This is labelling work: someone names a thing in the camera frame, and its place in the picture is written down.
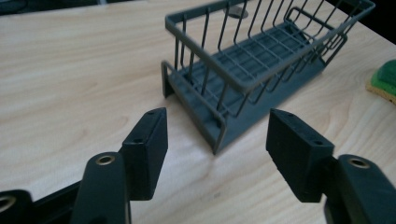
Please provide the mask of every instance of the rack leg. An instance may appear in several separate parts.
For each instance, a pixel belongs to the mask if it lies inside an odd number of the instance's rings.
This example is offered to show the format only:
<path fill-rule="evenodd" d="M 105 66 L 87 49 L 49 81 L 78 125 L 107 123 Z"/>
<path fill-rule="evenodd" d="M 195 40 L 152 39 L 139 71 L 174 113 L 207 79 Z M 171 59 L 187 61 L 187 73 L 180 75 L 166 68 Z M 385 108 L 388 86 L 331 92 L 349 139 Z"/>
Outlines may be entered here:
<path fill-rule="evenodd" d="M 169 84 L 168 80 L 168 69 L 166 62 L 161 63 L 161 69 L 163 73 L 163 96 L 166 98 L 169 95 L 173 94 L 175 91 L 172 86 Z"/>

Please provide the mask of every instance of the wood grain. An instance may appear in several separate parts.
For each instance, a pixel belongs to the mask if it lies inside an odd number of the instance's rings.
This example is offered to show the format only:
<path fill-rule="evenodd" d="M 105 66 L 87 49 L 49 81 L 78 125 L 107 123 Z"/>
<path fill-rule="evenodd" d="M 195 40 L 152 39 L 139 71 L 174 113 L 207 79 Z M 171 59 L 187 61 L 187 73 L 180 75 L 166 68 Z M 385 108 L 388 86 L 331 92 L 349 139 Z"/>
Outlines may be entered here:
<path fill-rule="evenodd" d="M 323 203 L 297 201 L 265 151 L 268 118 L 220 155 L 176 96 L 162 95 L 174 39 L 164 16 L 204 2 L 153 0 L 0 18 L 0 190 L 34 199 L 81 179 L 87 160 L 116 151 L 148 110 L 168 110 L 169 150 L 134 223 L 325 223 Z M 279 108 L 374 161 L 396 184 L 396 107 L 364 89 L 396 47 L 357 24 L 325 71 Z"/>

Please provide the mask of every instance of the plastic rack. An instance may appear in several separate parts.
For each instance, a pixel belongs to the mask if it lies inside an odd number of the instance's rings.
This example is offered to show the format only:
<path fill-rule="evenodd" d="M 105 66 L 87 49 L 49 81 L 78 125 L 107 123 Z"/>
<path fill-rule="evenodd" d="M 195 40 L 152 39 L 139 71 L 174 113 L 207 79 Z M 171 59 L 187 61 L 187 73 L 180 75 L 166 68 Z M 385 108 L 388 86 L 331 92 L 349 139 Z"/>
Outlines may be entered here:
<path fill-rule="evenodd" d="M 163 95 L 178 96 L 217 154 L 320 74 L 374 7 L 367 0 L 228 0 L 168 15 L 176 47 L 174 64 L 162 62 Z"/>

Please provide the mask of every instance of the green sponge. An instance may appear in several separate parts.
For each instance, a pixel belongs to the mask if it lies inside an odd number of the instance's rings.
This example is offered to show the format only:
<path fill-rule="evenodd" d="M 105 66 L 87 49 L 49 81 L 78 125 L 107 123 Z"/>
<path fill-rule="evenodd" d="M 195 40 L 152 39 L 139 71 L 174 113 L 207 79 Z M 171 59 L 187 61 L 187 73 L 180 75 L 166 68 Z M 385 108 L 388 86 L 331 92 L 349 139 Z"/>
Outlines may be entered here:
<path fill-rule="evenodd" d="M 382 65 L 366 83 L 366 89 L 396 104 L 396 60 Z"/>

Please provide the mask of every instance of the wire basket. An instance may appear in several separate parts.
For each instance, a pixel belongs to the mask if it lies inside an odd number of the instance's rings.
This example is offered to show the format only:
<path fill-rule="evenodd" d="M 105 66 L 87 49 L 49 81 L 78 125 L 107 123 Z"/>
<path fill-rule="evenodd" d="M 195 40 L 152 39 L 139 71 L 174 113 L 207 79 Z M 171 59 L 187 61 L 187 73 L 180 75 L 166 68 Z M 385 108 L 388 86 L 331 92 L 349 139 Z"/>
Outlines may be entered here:
<path fill-rule="evenodd" d="M 217 154 L 318 75 L 374 7 L 228 0 L 168 15 L 176 47 L 174 64 L 162 62 L 163 95 L 178 96 Z"/>

